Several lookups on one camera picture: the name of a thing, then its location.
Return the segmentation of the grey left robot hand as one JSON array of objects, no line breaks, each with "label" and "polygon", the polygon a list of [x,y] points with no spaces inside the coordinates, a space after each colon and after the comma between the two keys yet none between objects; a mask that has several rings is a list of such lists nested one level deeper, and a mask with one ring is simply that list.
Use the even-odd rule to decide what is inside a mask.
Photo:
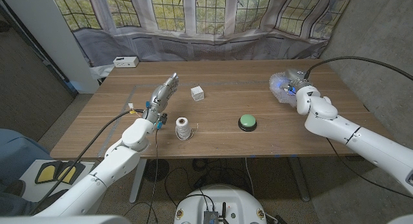
[{"label": "grey left robot hand", "polygon": [[179,85],[179,77],[173,73],[162,85],[159,85],[152,93],[142,118],[155,124],[161,113],[168,105],[168,100],[176,92]]}]

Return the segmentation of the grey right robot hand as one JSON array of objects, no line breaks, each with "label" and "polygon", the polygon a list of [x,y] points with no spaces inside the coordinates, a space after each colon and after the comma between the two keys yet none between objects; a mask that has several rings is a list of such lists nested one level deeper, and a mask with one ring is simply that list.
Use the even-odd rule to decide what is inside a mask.
[{"label": "grey right robot hand", "polygon": [[281,82],[281,88],[288,94],[296,94],[296,92],[306,86],[312,85],[312,83],[305,79],[306,72],[297,69],[288,69],[283,73],[283,81]]}]

